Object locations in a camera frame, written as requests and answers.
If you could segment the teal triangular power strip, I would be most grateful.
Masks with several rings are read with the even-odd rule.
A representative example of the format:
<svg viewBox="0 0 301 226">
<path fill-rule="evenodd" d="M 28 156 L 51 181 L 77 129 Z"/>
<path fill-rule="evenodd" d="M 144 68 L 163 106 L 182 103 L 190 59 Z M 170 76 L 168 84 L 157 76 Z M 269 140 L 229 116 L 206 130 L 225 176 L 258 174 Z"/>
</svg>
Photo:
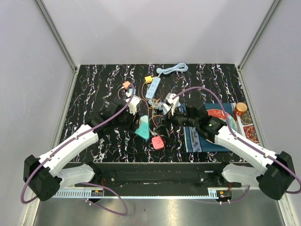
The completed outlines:
<svg viewBox="0 0 301 226">
<path fill-rule="evenodd" d="M 144 140 L 148 140 L 150 138 L 149 121 L 147 124 L 140 126 L 139 129 L 136 130 L 135 134 Z"/>
</svg>

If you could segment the round light blue power socket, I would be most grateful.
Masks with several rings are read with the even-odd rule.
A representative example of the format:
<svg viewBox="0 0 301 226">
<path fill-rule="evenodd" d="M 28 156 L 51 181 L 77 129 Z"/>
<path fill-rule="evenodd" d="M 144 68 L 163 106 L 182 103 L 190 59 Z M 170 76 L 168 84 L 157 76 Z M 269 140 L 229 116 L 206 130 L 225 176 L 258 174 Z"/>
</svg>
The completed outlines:
<svg viewBox="0 0 301 226">
<path fill-rule="evenodd" d="M 163 103 L 163 115 L 166 115 L 172 108 L 170 103 Z"/>
</svg>

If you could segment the pink square plug adapter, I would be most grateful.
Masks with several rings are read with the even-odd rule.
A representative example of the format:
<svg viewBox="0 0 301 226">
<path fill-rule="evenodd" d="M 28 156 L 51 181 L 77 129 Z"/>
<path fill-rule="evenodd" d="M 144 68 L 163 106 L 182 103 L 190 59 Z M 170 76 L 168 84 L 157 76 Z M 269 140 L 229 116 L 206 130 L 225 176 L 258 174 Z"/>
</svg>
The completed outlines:
<svg viewBox="0 0 301 226">
<path fill-rule="evenodd" d="M 155 150 L 159 150 L 159 149 L 162 149 L 165 147 L 164 145 L 164 142 L 161 138 L 161 136 L 155 136 L 151 139 L 151 142 L 152 142 L 152 145 L 153 145 L 153 148 Z"/>
</svg>

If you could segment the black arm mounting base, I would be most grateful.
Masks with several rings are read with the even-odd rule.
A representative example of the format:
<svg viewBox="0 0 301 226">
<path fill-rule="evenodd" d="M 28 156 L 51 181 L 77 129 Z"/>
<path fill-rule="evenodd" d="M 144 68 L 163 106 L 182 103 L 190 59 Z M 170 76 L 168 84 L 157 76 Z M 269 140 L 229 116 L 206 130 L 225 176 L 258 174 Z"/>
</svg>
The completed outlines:
<svg viewBox="0 0 301 226">
<path fill-rule="evenodd" d="M 208 188 L 240 188 L 222 178 L 225 163 L 94 163 L 97 182 L 124 197 L 193 197 Z"/>
</svg>

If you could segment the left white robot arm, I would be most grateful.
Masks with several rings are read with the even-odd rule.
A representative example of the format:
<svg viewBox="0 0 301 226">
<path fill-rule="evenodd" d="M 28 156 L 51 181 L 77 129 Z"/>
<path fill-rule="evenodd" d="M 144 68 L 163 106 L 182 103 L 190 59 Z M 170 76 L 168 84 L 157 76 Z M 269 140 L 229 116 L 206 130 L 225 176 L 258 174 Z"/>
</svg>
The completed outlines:
<svg viewBox="0 0 301 226">
<path fill-rule="evenodd" d="M 114 99 L 104 110 L 91 115 L 69 138 L 39 157 L 28 156 L 24 161 L 24 182 L 40 201 L 47 201 L 59 189 L 76 184 L 103 184 L 103 172 L 92 162 L 65 168 L 76 155 L 102 139 L 114 129 L 135 132 L 139 127 L 140 100 Z"/>
</svg>

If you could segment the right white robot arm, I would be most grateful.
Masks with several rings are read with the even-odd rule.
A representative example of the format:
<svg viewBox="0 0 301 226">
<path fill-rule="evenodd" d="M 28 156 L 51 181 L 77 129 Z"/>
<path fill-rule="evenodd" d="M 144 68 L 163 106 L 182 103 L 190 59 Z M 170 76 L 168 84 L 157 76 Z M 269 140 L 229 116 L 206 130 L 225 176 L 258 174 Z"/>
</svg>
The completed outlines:
<svg viewBox="0 0 301 226">
<path fill-rule="evenodd" d="M 155 132 L 169 137 L 170 130 L 192 127 L 199 136 L 223 146 L 246 160 L 250 167 L 226 163 L 214 174 L 218 186 L 227 183 L 258 187 L 266 196 L 280 200 L 294 181 L 294 165 L 290 154 L 276 153 L 248 140 L 228 127 L 227 123 L 208 114 L 205 105 L 186 106 L 184 110 L 169 110 L 160 120 Z"/>
</svg>

